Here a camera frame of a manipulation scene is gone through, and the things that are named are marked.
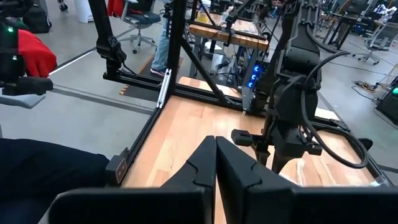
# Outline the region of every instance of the blue led light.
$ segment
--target blue led light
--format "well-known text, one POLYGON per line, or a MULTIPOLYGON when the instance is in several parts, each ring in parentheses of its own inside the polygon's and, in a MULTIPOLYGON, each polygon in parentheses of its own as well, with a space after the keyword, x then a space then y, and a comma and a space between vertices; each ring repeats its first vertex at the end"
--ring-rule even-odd
POLYGON ((256 73, 256 72, 258 72, 260 70, 260 66, 258 66, 258 65, 255 65, 254 67, 253 67, 253 71, 256 73))

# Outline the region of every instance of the office chair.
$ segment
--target office chair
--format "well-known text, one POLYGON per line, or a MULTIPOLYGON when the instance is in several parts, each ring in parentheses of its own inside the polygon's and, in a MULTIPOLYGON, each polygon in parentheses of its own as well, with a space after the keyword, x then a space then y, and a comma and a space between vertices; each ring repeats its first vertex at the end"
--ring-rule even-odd
POLYGON ((141 46, 141 42, 145 42, 153 47, 157 47, 155 45, 155 41, 153 40, 153 38, 141 35, 141 30, 149 28, 152 24, 160 22, 161 21, 160 15, 151 12, 152 9, 148 9, 148 11, 145 10, 142 12, 142 14, 133 14, 129 11, 131 9, 134 10, 134 7, 129 8, 130 4, 134 5, 148 4, 149 1, 146 1, 145 3, 144 3, 145 0, 140 0, 142 1, 142 3, 138 2, 137 0, 124 0, 124 1, 125 3, 123 7, 123 13, 120 17, 120 20, 122 20, 123 22, 127 22, 132 27, 136 28, 138 30, 138 34, 130 35, 130 37, 121 39, 119 41, 131 41, 133 43, 135 41, 136 43, 134 44, 134 48, 132 50, 134 54, 137 53, 137 50, 141 46))
POLYGON ((389 50, 394 39, 398 35, 398 24, 393 22, 388 22, 384 26, 376 29, 373 35, 369 36, 365 41, 365 47, 370 50, 366 53, 353 54, 355 56, 361 56, 358 60, 372 59, 374 61, 373 65, 377 65, 380 62, 380 58, 375 56, 373 52, 378 50, 389 50))

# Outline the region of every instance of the chair wheel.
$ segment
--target chair wheel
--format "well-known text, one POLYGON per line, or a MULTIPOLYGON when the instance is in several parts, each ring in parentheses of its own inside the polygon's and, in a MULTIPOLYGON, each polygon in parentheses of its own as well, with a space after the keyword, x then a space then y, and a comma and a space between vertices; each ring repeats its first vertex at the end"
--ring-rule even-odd
POLYGON ((65 12, 66 10, 68 10, 68 6, 66 4, 60 5, 60 10, 61 12, 65 12))

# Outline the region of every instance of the wooden table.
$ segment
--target wooden table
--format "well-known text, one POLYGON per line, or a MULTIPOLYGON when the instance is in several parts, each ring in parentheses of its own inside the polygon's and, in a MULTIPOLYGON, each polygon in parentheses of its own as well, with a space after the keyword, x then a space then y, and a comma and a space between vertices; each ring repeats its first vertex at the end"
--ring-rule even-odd
MULTIPOLYGON (((210 13, 210 17, 214 20, 216 25, 220 24, 221 15, 210 13)), ((256 25, 252 22, 238 19, 232 28, 236 31, 245 32, 248 34, 259 35, 256 25)), ((206 38, 211 40, 217 40, 227 42, 229 34, 222 32, 217 29, 207 28, 201 25, 191 24, 189 26, 189 32, 195 37, 206 38)), ((251 49, 265 49, 268 46, 268 41, 259 40, 257 38, 246 37, 244 35, 235 34, 231 37, 231 44, 239 45, 242 47, 248 47, 251 49)))
MULTIPOLYGON (((203 81, 185 77, 179 83, 208 89, 203 81)), ((222 91, 227 95, 235 95, 233 90, 225 86, 222 91)), ((317 109, 317 116, 336 118, 334 113, 321 109, 317 109)), ((160 187, 181 168, 205 136, 224 136, 231 140, 233 129, 246 129, 259 134, 263 125, 264 118, 244 116, 239 111, 172 96, 127 174, 123 187, 160 187)), ((345 138, 325 132, 319 134, 337 154, 359 162, 345 138)), ((254 157, 251 148, 240 148, 254 157)), ((269 150, 272 154, 274 148, 270 146, 269 150)), ((272 156, 267 167, 271 166, 271 162, 272 156)), ((368 185, 374 181, 367 169, 346 167, 325 152, 321 156, 306 153, 302 159, 290 161, 281 174, 304 186, 368 185)), ((215 209, 215 223, 226 223, 218 189, 215 209)))

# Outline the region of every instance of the black metal frame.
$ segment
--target black metal frame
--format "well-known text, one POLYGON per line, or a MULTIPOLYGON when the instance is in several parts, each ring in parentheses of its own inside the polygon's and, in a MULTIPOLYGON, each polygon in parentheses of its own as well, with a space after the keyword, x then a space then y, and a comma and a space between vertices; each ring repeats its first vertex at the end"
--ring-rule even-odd
MULTIPOLYGON (((169 88, 167 89, 164 105, 167 104, 169 98, 172 95, 175 95, 182 98, 188 98, 191 100, 201 101, 204 103, 209 103, 224 108, 229 108, 232 110, 242 111, 243 110, 242 99, 240 98, 225 97, 222 93, 220 94, 220 92, 215 93, 177 83, 177 72, 178 72, 178 61, 179 61, 179 57, 177 57, 177 55, 178 56, 180 55, 180 49, 181 47, 184 47, 182 46, 183 42, 181 40, 183 39, 183 30, 185 26, 184 21, 185 21, 186 0, 174 0, 172 4, 174 7, 173 8, 174 12, 172 15, 169 57, 167 62, 168 68, 172 69, 172 73, 170 76, 169 88)), ((138 75, 134 78, 129 78, 122 76, 110 76, 107 74, 105 74, 103 78, 106 80, 112 80, 115 82, 146 88, 149 90, 160 91, 159 84, 161 83, 161 80, 155 78, 145 77, 141 75, 138 75)), ((209 84, 210 87, 215 86, 216 90, 219 91, 219 89, 216 87, 215 83, 211 79, 209 80, 206 79, 206 82, 209 84)), ((131 166, 133 165, 148 135, 150 135, 152 128, 154 127, 159 116, 161 115, 163 108, 156 108, 154 110, 153 114, 150 116, 150 118, 144 125, 144 128, 142 129, 137 139, 135 140, 134 144, 130 148, 130 153, 126 159, 128 169, 130 169, 131 166)), ((341 126, 343 128, 347 128, 345 123, 341 119, 340 121, 334 121, 332 119, 315 117, 312 123, 316 128, 322 128, 324 126, 341 126)), ((361 155, 360 150, 357 150, 356 153, 357 155, 361 155)), ((370 173, 375 179, 382 177, 388 182, 389 185, 393 185, 392 182, 385 176, 385 174, 377 167, 375 161, 371 158, 368 162, 367 169, 370 171, 370 173)))

